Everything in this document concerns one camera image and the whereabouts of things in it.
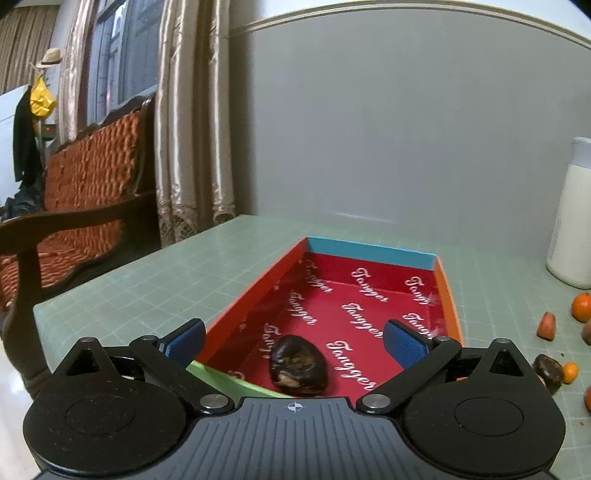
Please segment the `white bottle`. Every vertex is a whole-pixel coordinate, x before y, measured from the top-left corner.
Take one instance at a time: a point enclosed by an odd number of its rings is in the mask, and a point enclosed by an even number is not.
[[[577,288],[591,288],[591,140],[573,138],[546,267]]]

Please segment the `crosshair marking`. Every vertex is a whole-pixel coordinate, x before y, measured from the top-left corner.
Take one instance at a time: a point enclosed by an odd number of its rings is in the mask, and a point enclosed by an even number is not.
[[[289,408],[293,413],[300,411],[302,408],[305,408],[301,403],[293,402],[290,403],[286,408]]]

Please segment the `curtain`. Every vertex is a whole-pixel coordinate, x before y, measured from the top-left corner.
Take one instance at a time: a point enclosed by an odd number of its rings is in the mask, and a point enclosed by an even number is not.
[[[58,9],[58,5],[19,7],[0,20],[0,95],[33,84],[36,73],[31,63],[41,60],[49,48]]]
[[[73,140],[78,130],[78,102],[86,45],[92,25],[93,0],[77,0],[66,48],[62,52],[57,102],[60,143]]]
[[[166,0],[155,112],[163,246],[235,216],[228,108],[229,0]]]

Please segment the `tray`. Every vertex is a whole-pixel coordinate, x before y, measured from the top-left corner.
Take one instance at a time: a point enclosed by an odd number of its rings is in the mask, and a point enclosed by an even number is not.
[[[323,396],[355,402],[402,371],[382,343],[393,318],[429,338],[463,343],[436,255],[307,237],[222,313],[189,370],[236,402],[286,397],[271,384],[269,355],[282,335],[299,335],[327,360]]]

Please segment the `yellow bag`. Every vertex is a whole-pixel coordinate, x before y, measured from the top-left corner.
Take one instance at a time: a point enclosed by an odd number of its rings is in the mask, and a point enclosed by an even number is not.
[[[31,112],[39,118],[46,119],[51,115],[55,108],[57,101],[54,96],[47,90],[47,85],[42,77],[39,77],[33,85],[31,90]]]

